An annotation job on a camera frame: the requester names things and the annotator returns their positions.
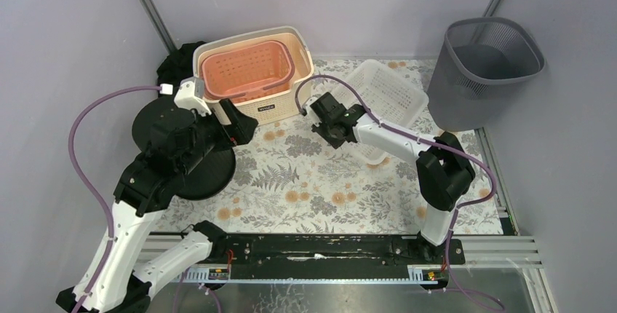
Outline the large black round bin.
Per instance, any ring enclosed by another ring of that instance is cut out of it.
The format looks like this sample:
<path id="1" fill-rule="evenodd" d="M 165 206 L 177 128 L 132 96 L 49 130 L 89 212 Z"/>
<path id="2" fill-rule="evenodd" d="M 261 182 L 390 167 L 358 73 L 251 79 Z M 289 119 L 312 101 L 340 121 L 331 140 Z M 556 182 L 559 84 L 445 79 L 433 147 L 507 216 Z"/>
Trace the large black round bin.
<path id="1" fill-rule="evenodd" d="M 178 108 L 172 98 L 158 98 L 142 108 L 132 123 L 132 139 L 146 165 L 179 178 L 182 199 L 209 199 L 224 190 L 236 170 L 232 148 L 214 149 L 197 136 L 192 111 Z"/>

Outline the white perforated plastic basket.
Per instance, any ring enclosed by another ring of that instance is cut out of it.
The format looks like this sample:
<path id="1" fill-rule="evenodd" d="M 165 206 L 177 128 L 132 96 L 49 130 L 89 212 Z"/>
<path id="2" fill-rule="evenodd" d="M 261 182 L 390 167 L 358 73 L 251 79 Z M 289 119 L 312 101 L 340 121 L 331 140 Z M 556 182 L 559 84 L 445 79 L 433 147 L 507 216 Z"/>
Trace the white perforated plastic basket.
<path id="1" fill-rule="evenodd" d="M 428 95 L 418 85 L 377 60 L 364 61 L 343 80 L 356 90 L 377 117 L 406 128 L 411 128 L 429 103 Z M 359 103 L 342 84 L 337 84 L 330 93 L 346 108 Z M 386 158 L 385 151 L 364 144 L 346 143 L 341 149 L 371 165 Z"/>

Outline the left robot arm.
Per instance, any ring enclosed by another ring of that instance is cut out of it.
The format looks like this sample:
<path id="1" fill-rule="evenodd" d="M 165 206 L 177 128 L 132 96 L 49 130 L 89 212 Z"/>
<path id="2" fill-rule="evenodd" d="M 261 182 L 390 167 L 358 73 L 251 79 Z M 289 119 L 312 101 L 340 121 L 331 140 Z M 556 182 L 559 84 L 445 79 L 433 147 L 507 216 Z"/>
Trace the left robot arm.
<path id="1" fill-rule="evenodd" d="M 144 312 L 162 287 L 202 259 L 221 260 L 225 242 L 191 232 L 159 256 L 153 266 L 136 269 L 138 255 L 188 176 L 213 151 L 230 150 L 252 140 L 256 119 L 223 101 L 228 124 L 196 108 L 182 108 L 169 98 L 150 102 L 138 114 L 151 137 L 124 170 L 105 205 L 108 230 L 81 282 L 61 291 L 57 305 L 67 312 Z"/>

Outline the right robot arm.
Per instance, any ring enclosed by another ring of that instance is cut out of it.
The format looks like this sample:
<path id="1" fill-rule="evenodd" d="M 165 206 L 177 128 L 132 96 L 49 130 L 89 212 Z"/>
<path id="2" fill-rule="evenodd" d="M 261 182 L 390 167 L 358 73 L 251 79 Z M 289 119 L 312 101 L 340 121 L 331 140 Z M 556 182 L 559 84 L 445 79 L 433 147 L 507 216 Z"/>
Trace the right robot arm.
<path id="1" fill-rule="evenodd" d="M 476 177 L 457 137 L 450 133 L 422 137 L 381 121 L 361 104 L 347 108 L 329 92 L 308 100 L 300 112 L 311 120 L 312 131 L 333 148 L 344 143 L 361 143 L 415 167 L 420 193 L 427 203 L 420 230 L 423 239 L 417 244 L 417 252 L 424 262 L 438 262 L 446 254 L 444 241 L 455 206 Z"/>

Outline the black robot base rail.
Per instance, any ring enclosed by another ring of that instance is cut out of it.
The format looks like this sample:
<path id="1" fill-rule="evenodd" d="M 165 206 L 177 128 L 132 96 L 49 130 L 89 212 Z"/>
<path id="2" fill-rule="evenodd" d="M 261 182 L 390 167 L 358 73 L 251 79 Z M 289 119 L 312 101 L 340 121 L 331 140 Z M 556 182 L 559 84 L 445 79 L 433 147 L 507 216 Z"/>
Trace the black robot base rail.
<path id="1" fill-rule="evenodd" d="M 417 236 L 371 234 L 227 234 L 203 264 L 233 280 L 407 280 L 465 264 L 461 241 L 433 245 Z"/>

